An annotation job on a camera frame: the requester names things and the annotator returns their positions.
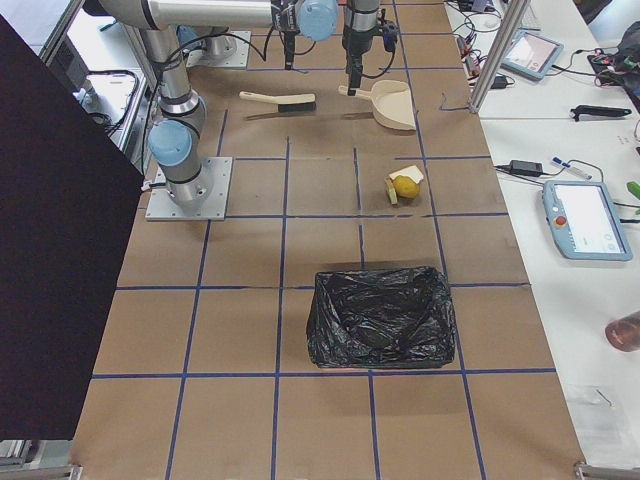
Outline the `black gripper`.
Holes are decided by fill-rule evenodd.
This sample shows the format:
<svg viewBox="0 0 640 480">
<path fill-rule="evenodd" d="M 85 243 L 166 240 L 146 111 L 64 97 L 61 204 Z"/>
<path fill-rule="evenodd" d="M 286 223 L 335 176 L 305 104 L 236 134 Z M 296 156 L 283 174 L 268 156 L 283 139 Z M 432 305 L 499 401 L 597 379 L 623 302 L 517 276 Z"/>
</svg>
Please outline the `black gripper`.
<svg viewBox="0 0 640 480">
<path fill-rule="evenodd" d="M 355 95 L 361 86 L 363 56 L 371 49 L 373 30 L 343 30 L 343 48 L 346 54 L 346 73 L 348 76 L 347 95 Z"/>
<path fill-rule="evenodd" d="M 286 31 L 283 33 L 283 48 L 284 48 L 284 59 L 285 59 L 284 69 L 295 70 L 295 66 L 293 65 L 294 59 L 295 59 L 295 32 L 294 31 Z"/>
</svg>

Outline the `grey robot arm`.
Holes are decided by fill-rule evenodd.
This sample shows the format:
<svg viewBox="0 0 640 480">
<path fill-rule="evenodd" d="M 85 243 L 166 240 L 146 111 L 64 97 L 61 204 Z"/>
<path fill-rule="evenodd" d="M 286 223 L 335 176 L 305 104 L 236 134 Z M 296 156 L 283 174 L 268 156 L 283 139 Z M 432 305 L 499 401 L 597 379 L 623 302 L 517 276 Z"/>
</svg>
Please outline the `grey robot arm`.
<svg viewBox="0 0 640 480">
<path fill-rule="evenodd" d="M 159 89 L 161 121 L 146 142 L 166 181 L 171 205 L 181 217 L 194 218 L 209 197 L 228 192 L 229 181 L 218 170 L 220 160 L 197 153 L 206 103 L 192 88 L 176 30 L 203 27 L 205 40 L 226 34 L 231 27 L 274 28 L 285 38 L 285 59 L 295 55 L 295 39 L 327 39 L 344 18 L 343 47 L 348 85 L 363 77 L 362 58 L 379 35 L 377 1 L 104 1 L 102 7 L 117 21 L 137 31 L 141 50 Z"/>
<path fill-rule="evenodd" d="M 225 36 L 230 25 L 268 25 L 280 32 L 283 42 L 285 68 L 293 68 L 296 56 L 295 38 L 302 35 L 314 42 L 329 38 L 337 25 L 336 1 L 205 1 L 194 6 L 194 18 L 173 20 L 173 25 L 197 28 L 210 27 L 212 31 L 192 42 Z M 345 72 L 353 87 L 360 85 L 365 76 L 363 56 L 370 50 L 373 38 L 384 40 L 385 50 L 394 53 L 397 30 L 385 20 L 384 11 L 377 1 L 347 1 L 344 4 L 342 46 L 345 50 Z"/>
</svg>

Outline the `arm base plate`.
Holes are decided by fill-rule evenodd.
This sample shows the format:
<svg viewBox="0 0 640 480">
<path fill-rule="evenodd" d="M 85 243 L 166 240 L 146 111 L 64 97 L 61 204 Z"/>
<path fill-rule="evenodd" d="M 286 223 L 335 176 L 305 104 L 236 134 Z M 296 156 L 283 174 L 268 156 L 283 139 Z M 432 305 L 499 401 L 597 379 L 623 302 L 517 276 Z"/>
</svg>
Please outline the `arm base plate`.
<svg viewBox="0 0 640 480">
<path fill-rule="evenodd" d="M 186 60 L 186 66 L 245 69 L 248 64 L 251 32 L 231 31 L 230 36 L 207 38 L 196 46 Z"/>
<path fill-rule="evenodd" d="M 232 178 L 232 157 L 206 157 L 199 176 L 189 183 L 168 182 L 156 168 L 147 204 L 148 221 L 224 221 Z"/>
</svg>

